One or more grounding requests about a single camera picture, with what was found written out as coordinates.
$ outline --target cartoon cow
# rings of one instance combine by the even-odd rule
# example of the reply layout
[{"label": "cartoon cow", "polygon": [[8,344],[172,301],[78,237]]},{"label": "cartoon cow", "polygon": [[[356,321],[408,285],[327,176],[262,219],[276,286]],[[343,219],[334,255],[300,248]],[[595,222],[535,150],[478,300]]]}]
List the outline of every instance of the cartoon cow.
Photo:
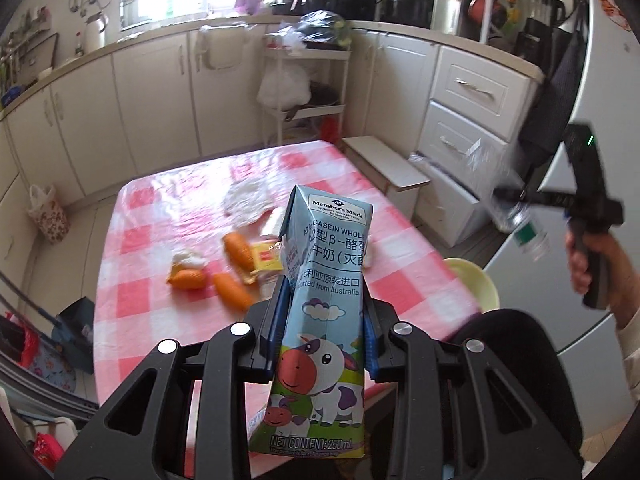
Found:
[{"label": "cartoon cow", "polygon": [[345,368],[358,370],[355,359],[342,350],[342,345],[325,337],[299,334],[302,345],[285,351],[278,364],[278,380],[288,390],[311,396],[311,423],[330,426],[362,424],[364,401],[362,386],[339,383]]},{"label": "cartoon cow", "polygon": [[296,400],[298,398],[294,396],[285,397],[277,394],[269,396],[263,421],[267,426],[276,428],[276,435],[306,436],[309,432],[309,419],[291,413],[289,403]]}]

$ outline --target cow's ear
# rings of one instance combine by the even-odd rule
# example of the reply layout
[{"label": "cow's ear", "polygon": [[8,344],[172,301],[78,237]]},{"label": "cow's ear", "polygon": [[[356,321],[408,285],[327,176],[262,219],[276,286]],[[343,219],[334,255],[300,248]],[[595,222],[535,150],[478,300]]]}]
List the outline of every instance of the cow's ear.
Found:
[{"label": "cow's ear", "polygon": [[347,352],[342,351],[342,355],[344,355],[344,367],[347,368],[347,370],[353,370],[354,372],[358,371],[358,363],[356,362],[356,359],[354,359],[350,354],[347,354]]}]

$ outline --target table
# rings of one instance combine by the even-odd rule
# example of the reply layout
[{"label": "table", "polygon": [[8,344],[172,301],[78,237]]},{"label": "table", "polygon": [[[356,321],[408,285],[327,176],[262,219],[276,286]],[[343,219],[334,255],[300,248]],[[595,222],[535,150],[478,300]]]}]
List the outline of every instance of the table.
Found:
[{"label": "table", "polygon": [[[231,183],[259,176],[277,205],[286,206],[295,184],[373,204],[365,278],[374,298],[398,316],[441,339],[478,312],[474,298],[411,223],[334,146],[308,142],[219,158],[128,183],[118,195],[104,245],[94,323],[98,400],[104,402],[162,339],[182,345],[210,339],[239,320],[215,290],[172,291],[165,283],[172,253],[200,251],[209,272],[231,271],[222,236],[232,229],[222,201]],[[368,396],[372,381],[366,377]],[[246,412],[263,407],[269,386],[246,386]],[[197,398],[191,407],[191,420]],[[190,426],[188,447],[195,430]],[[188,467],[193,456],[188,456]],[[252,475],[286,458],[252,454]]]}]

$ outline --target white kettle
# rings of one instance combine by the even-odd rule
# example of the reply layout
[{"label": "white kettle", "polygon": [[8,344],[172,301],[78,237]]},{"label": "white kettle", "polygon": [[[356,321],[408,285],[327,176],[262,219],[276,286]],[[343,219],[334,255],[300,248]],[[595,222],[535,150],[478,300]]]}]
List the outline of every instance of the white kettle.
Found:
[{"label": "white kettle", "polygon": [[96,12],[86,20],[84,30],[84,53],[88,54],[94,50],[104,47],[104,31],[109,25],[109,19],[103,12]]}]

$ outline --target yellow bucket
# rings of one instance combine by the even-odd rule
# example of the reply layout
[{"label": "yellow bucket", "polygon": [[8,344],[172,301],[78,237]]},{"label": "yellow bucket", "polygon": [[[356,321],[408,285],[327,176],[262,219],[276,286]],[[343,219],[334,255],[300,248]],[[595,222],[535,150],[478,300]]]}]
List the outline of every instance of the yellow bucket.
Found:
[{"label": "yellow bucket", "polygon": [[482,312],[500,308],[498,290],[484,270],[462,258],[447,258],[444,262],[476,298]]}]

